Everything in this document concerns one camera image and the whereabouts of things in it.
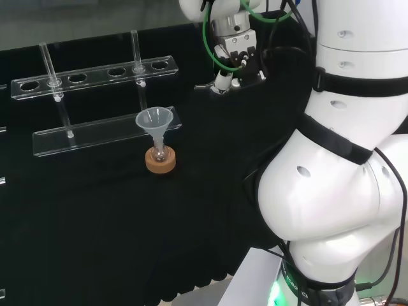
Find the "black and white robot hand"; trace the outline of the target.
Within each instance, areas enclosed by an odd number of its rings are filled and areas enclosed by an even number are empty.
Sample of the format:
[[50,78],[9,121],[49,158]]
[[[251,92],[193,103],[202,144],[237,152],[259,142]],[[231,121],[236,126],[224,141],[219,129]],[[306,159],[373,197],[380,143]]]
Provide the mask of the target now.
[[225,70],[215,62],[213,63],[214,81],[195,85],[194,90],[210,90],[215,94],[223,95],[263,83],[268,77],[263,57],[254,47],[249,48],[248,51],[249,53],[232,52],[227,55],[220,45],[216,46],[214,57],[227,68],[236,68],[236,70]]

